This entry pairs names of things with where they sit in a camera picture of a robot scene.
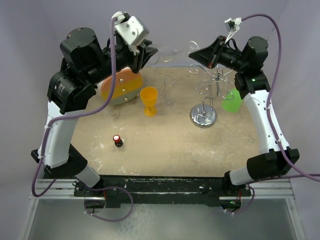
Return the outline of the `clear stemmed wine glass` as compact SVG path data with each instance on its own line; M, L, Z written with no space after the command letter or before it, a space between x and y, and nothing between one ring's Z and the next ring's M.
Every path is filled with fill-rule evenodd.
M163 45L154 43L150 47L156 48L157 53L153 55L148 64L152 65L169 65L176 61L190 61L189 54L199 50L199 45L191 40L187 41L182 48L175 48L172 45Z

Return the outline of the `green plastic wine glass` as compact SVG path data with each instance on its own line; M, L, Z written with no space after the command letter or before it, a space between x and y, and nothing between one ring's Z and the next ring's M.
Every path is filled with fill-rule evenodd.
M232 88L223 98L222 108L226 112L237 113L242 105L240 93L236 88Z

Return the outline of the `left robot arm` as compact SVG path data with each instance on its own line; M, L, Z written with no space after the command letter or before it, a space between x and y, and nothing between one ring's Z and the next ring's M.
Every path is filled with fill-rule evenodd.
M147 39L148 33L146 27L112 29L106 47L101 48L91 28L79 27L60 43L63 59L60 70L49 81L42 143L31 152L31 157L45 167L51 178L75 177L85 184L91 196L101 194L100 176L71 140L97 85L124 68L138 73L157 52Z

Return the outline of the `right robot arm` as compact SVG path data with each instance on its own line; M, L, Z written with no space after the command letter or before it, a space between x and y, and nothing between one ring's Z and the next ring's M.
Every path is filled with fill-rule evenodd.
M223 192L233 196L240 190L240 185L285 175L298 161L300 153L291 148L284 137L269 98L271 88L262 70L268 56L267 40L252 36L243 50L230 47L225 40L221 35L210 46L188 56L209 69L222 65L236 72L235 88L255 125L259 155L249 158L244 167L227 172L227 180L222 183Z

